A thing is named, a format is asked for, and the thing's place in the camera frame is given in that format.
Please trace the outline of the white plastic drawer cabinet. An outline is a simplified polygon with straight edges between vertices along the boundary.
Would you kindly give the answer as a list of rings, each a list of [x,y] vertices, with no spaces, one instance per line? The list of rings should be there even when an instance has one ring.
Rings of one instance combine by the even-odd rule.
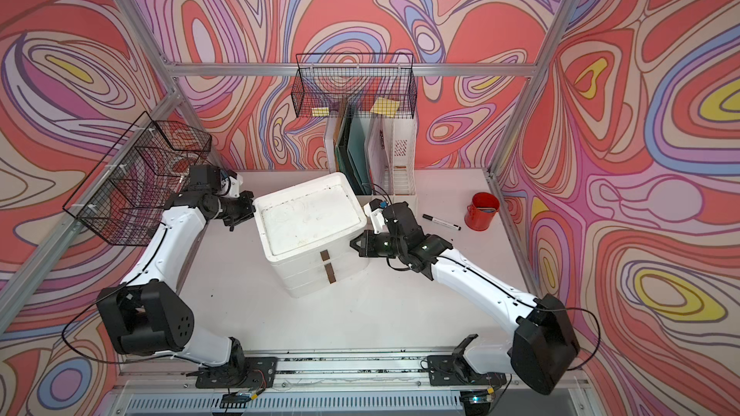
[[[367,217],[343,173],[331,173],[254,201],[266,259],[298,299],[364,271],[370,260],[350,246]]]

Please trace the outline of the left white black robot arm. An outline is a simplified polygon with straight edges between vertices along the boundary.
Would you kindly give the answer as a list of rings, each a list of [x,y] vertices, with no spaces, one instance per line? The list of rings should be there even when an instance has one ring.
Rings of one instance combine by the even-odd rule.
[[[192,362],[204,387],[246,381],[249,365],[240,342],[201,325],[177,290],[208,223],[234,229],[254,217],[254,195],[242,186],[234,171],[197,165],[164,201],[142,257],[119,286],[102,290],[96,300],[118,354]]]

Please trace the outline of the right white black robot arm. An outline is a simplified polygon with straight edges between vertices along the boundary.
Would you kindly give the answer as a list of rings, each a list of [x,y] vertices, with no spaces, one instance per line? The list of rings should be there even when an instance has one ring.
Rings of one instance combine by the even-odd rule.
[[[428,356],[431,385],[493,385],[511,376],[541,395],[555,390],[580,353],[560,300],[518,290],[478,267],[451,242],[425,232],[404,201],[375,198],[363,211],[372,227],[350,242],[359,256],[398,260],[466,298],[500,329],[493,339],[471,333],[451,354]]]

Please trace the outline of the green folder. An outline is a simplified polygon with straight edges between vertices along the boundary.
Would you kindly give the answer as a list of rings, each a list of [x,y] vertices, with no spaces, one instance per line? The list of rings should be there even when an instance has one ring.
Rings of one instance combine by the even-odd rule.
[[[372,192],[372,180],[369,176],[366,152],[365,134],[362,122],[355,117],[347,119],[343,136],[343,152],[347,174],[355,193],[359,196],[368,196]]]

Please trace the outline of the black white marker pen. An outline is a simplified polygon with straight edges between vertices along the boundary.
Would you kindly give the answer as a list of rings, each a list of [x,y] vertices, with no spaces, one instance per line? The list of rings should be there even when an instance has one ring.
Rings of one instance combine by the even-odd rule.
[[[437,217],[434,217],[428,214],[423,214],[422,218],[426,221],[431,221],[432,223],[435,223],[436,225],[444,226],[446,228],[450,228],[455,231],[462,230],[462,227],[460,227],[460,225],[456,225],[456,223],[451,223],[450,221],[445,221],[443,219],[440,219],[440,218],[437,218]]]

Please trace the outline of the white file organizer rack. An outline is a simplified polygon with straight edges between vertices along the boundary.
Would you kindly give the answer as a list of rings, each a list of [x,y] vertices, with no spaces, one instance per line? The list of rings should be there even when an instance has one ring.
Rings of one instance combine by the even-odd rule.
[[[347,119],[329,117],[323,141],[327,167],[331,173],[343,173],[355,193],[347,174],[343,152],[343,136]],[[394,201],[416,195],[414,158],[417,137],[416,119],[388,117],[356,117],[362,122],[365,152],[372,192],[370,195],[389,196]]]

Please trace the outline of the red metal cup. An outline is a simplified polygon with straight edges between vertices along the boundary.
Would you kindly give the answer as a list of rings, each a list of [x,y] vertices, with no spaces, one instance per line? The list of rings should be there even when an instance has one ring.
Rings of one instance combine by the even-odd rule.
[[[464,222],[471,230],[478,232],[486,231],[493,222],[493,218],[499,209],[500,201],[495,195],[477,193],[472,197],[468,208],[466,208]]]

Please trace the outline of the small yellow sticky note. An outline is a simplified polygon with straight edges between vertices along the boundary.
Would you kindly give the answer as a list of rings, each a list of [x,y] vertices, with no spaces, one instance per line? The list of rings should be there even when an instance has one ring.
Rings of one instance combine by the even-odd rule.
[[[331,109],[329,107],[318,107],[311,109],[312,117],[329,117],[331,115]]]

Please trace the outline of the yellow sticky note pad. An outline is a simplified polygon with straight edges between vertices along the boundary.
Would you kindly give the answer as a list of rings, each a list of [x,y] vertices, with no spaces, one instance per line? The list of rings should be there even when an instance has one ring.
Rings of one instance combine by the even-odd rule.
[[[400,108],[401,102],[399,100],[378,97],[374,101],[370,113],[375,116],[396,117]]]

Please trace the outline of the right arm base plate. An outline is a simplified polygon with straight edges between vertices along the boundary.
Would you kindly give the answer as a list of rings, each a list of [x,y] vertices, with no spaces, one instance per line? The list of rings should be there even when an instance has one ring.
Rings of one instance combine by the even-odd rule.
[[[433,387],[443,386],[488,386],[497,389],[508,382],[508,376],[501,373],[480,374],[468,365],[464,358],[457,356],[427,356],[420,364],[427,372]]]

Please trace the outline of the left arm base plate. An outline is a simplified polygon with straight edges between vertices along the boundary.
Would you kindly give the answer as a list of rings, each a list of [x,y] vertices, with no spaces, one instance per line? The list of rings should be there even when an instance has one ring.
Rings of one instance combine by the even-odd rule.
[[[279,360],[275,356],[241,356],[217,367],[200,367],[189,377],[198,389],[266,389],[273,386]]]

